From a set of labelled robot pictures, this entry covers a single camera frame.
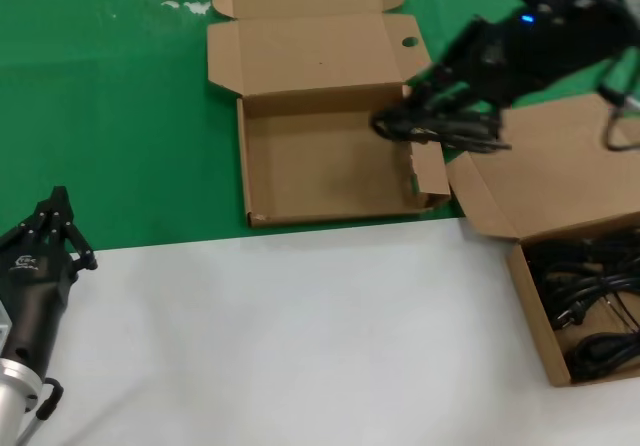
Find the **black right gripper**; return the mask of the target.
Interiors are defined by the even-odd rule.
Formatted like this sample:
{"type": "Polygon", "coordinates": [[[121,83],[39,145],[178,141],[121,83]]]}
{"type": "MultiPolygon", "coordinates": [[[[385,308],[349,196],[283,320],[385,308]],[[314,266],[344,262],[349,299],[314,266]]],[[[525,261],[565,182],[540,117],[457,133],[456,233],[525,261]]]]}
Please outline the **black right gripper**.
{"type": "Polygon", "coordinates": [[[500,131],[501,109],[635,45],[635,18],[617,0],[545,0],[490,23],[477,17],[444,62],[406,81],[431,97],[433,131],[500,131]]]}

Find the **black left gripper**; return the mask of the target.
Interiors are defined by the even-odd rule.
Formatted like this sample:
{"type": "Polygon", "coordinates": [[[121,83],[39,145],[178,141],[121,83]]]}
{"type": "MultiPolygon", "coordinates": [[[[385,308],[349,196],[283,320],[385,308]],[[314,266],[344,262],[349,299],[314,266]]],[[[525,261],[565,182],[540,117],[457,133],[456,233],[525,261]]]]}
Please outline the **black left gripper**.
{"type": "Polygon", "coordinates": [[[12,323],[1,357],[46,371],[76,278],[74,270],[97,268],[93,248],[74,224],[67,189],[54,187],[19,228],[1,236],[1,303],[12,323]],[[52,234],[43,242],[39,237],[51,220],[52,234]],[[74,261],[67,243],[78,255],[74,261]]]}

